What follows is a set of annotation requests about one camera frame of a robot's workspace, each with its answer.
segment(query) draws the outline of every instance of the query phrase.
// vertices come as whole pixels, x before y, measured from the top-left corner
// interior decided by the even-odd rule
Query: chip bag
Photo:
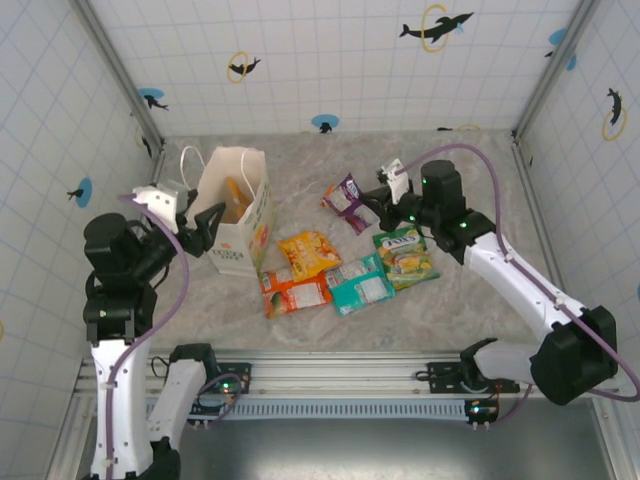
[[[331,301],[324,273],[296,283],[289,267],[260,274],[260,288],[267,318]]]
[[[427,244],[415,227],[375,235],[373,243],[382,260],[387,280],[396,291],[440,277],[427,252]]]
[[[291,264],[294,282],[315,277],[323,270],[342,263],[338,251],[319,232],[303,232],[287,240],[279,240],[278,246]]]
[[[337,186],[330,185],[320,203],[344,218],[356,235],[360,235],[378,220],[376,214],[360,202],[360,193],[353,176],[349,174]]]
[[[395,295],[375,253],[332,268],[325,272],[325,278],[340,315],[346,315]]]

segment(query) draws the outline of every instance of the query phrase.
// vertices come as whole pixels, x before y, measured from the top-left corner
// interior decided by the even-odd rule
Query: green snack bag
[[[373,244],[382,260],[387,280],[396,291],[440,276],[416,227],[374,235]]]

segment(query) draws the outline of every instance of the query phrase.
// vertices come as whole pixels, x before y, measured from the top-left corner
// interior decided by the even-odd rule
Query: orange snack bag
[[[287,240],[278,240],[278,246],[291,264],[294,282],[315,277],[321,271],[342,263],[338,251],[319,232],[302,232]]]
[[[260,274],[260,288],[267,318],[274,318],[301,308],[325,305],[331,301],[324,273],[303,282],[293,281],[289,267]]]

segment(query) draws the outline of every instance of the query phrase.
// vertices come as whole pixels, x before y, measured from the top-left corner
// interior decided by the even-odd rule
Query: bag handle
[[[187,183],[187,179],[184,176],[184,155],[185,155],[185,153],[187,153],[187,150],[189,150],[190,148],[195,150],[195,152],[198,154],[198,158],[200,159],[200,163],[202,164],[202,169],[204,170],[206,168],[206,165],[204,163],[204,160],[202,159],[202,154],[200,153],[200,150],[198,150],[193,145],[187,145],[186,147],[184,147],[182,149],[182,153],[180,154],[180,176],[182,177],[182,183],[189,190],[191,190],[191,187]],[[245,148],[244,149],[244,151],[242,152],[242,156],[240,157],[240,171],[242,172],[242,178],[244,179],[245,183],[247,184],[247,187],[249,187],[249,191],[251,192],[251,195],[253,196],[253,200],[255,200],[256,199],[256,192],[253,191],[253,187],[249,183],[249,180],[247,179],[247,175],[244,173],[244,156],[249,150],[255,150],[255,149],[253,149],[253,148]]]
[[[189,186],[189,184],[187,183],[187,179],[184,176],[184,154],[187,153],[187,150],[189,150],[190,148],[194,149],[195,152],[198,154],[198,158],[200,159],[200,163],[202,164],[202,169],[204,170],[206,165],[204,163],[204,160],[202,159],[202,154],[200,154],[200,150],[198,150],[196,147],[194,147],[193,145],[187,145],[186,147],[184,147],[182,149],[182,154],[180,155],[180,176],[182,177],[182,183],[184,184],[185,187],[187,187],[189,190],[191,190],[191,187]]]
[[[247,175],[244,173],[244,154],[247,153],[249,150],[254,150],[249,149],[249,148],[245,148],[244,152],[242,152],[242,156],[240,157],[240,171],[242,172],[242,178],[244,179],[244,182],[247,184],[247,187],[249,187],[249,191],[251,192],[251,195],[253,196],[253,200],[256,199],[256,192],[253,191],[253,187],[251,186],[251,184],[249,183],[249,180],[247,180]]]

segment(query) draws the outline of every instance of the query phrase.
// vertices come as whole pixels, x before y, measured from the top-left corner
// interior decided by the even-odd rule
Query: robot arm
[[[413,192],[407,173],[399,173],[401,170],[402,164],[395,160],[378,172],[383,186],[360,196],[380,217],[380,228],[393,231],[401,221],[429,227],[438,247],[488,281],[539,341],[537,345],[513,345],[486,339],[469,347],[461,354],[467,385],[497,378],[535,383],[549,400],[565,405],[615,375],[617,363],[560,307],[566,307],[615,350],[615,320],[606,309],[589,310],[561,292],[498,237],[493,222],[467,208],[453,163],[433,160],[422,166],[422,195]],[[553,292],[553,297],[540,287]]]
[[[146,204],[187,253],[200,256],[213,246],[224,203],[196,215],[196,228],[191,229],[184,213],[197,195],[195,190],[187,192],[175,184],[142,187],[134,193],[134,201]],[[138,237],[133,227],[140,227],[144,234]],[[157,299],[150,281],[171,263],[176,248],[158,226],[127,222],[117,213],[89,222],[84,237],[85,255],[94,271],[86,284],[83,317],[98,379],[98,431],[88,479],[178,480],[178,446],[193,399],[221,372],[210,345],[177,347],[169,358],[160,398],[146,420],[150,342],[141,337],[152,328]],[[126,357],[114,383],[109,383],[118,360],[138,341],[142,343]],[[111,452],[107,451],[107,431]]]

